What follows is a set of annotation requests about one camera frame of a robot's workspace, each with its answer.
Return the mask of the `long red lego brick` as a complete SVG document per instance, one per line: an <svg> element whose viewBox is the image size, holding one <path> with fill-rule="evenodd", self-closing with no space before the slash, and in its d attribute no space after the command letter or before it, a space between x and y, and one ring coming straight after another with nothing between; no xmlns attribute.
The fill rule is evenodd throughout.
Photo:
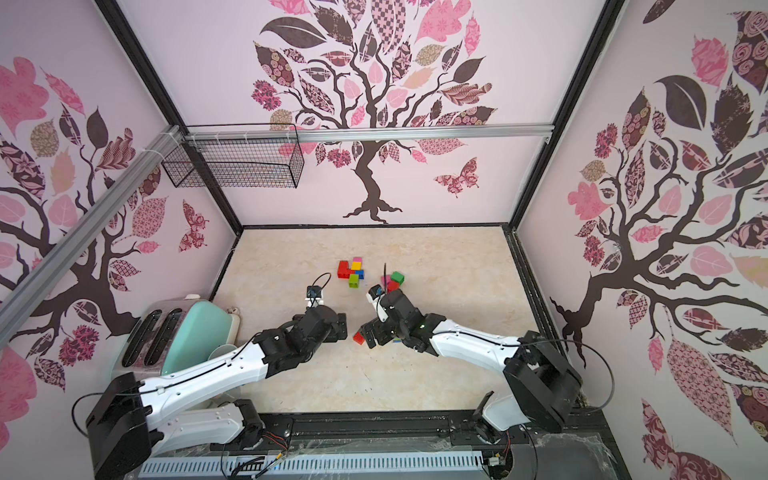
<svg viewBox="0 0 768 480"><path fill-rule="evenodd" d="M347 260L341 260L337 268L337 276L339 279L348 279L353 271L350 269L349 262Z"/></svg>

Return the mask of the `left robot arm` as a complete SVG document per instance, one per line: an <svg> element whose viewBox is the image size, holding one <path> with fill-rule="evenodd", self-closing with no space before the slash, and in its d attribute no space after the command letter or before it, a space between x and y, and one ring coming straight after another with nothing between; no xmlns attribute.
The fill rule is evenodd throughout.
<svg viewBox="0 0 768 480"><path fill-rule="evenodd" d="M118 479L139 467L168 438L161 427L188 408L292 370L321 344L346 338L347 316L319 305L255 334L228 355L165 376L114 378L85 420L94 477Z"/></svg>

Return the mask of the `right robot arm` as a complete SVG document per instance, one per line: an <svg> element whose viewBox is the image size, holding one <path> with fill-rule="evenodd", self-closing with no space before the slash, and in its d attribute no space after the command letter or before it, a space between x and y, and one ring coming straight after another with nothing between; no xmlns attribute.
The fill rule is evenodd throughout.
<svg viewBox="0 0 768 480"><path fill-rule="evenodd" d="M366 299L375 318L360 327L357 343L375 348L398 339L419 353L462 360L504 377L507 389L487 393L474 412L476 430L488 442L528 424L549 433L564 430L583 381L553 342L535 331L504 337L423 314L399 289L386 292L375 285Z"/></svg>

